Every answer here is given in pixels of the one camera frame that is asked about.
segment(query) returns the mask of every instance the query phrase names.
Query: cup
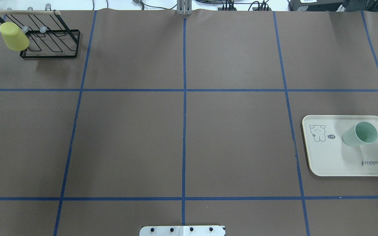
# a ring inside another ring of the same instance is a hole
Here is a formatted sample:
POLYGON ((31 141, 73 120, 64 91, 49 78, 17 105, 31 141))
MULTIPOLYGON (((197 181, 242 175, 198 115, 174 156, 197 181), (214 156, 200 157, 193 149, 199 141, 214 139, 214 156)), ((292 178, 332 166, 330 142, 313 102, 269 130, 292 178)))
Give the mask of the cup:
POLYGON ((369 122, 358 122, 343 134, 342 140, 348 146, 367 145, 377 140, 377 130, 369 122))
POLYGON ((12 22, 1 24, 0 32, 7 47, 13 51, 23 51, 30 44, 29 39, 21 31, 20 27, 12 22))

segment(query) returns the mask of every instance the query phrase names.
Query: black wire rack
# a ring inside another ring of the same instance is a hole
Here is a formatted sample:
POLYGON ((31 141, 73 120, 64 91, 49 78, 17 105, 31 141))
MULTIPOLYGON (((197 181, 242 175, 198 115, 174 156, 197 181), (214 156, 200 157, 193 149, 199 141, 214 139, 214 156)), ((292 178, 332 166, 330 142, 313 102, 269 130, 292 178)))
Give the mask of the black wire rack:
POLYGON ((5 17, 3 19, 0 16, 1 24, 8 19, 20 27, 30 40, 27 49, 20 52, 21 58, 77 57, 81 33, 77 29, 69 29, 59 11, 6 10, 0 11, 2 14, 5 17))

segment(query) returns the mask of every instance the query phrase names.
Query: table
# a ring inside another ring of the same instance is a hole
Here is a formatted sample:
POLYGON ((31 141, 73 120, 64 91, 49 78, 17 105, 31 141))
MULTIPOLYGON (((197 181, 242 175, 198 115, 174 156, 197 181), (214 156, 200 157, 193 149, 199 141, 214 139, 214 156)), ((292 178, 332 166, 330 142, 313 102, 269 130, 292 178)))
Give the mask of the table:
POLYGON ((0 235, 378 235, 378 177, 315 176, 301 132, 378 116, 378 13, 62 16, 78 58, 0 38, 0 235))

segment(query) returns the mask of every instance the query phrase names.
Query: bear cartoon drawing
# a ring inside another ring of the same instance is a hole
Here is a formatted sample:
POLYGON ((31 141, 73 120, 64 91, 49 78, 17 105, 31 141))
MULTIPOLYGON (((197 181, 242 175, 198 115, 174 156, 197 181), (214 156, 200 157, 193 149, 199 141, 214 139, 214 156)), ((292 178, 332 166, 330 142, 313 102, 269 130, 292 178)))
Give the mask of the bear cartoon drawing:
POLYGON ((316 142, 324 142, 326 140, 326 136, 325 136, 326 126, 310 125, 309 127, 316 142))

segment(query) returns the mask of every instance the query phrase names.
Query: mint green cup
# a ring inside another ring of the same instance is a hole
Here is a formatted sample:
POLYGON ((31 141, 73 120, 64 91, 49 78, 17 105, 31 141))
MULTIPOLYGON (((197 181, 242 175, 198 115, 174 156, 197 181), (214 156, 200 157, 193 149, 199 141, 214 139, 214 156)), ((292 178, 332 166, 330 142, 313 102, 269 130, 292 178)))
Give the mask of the mint green cup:
POLYGON ((377 136, 376 128, 369 122, 362 121, 347 130, 342 140, 348 146, 359 146, 374 143, 377 136))

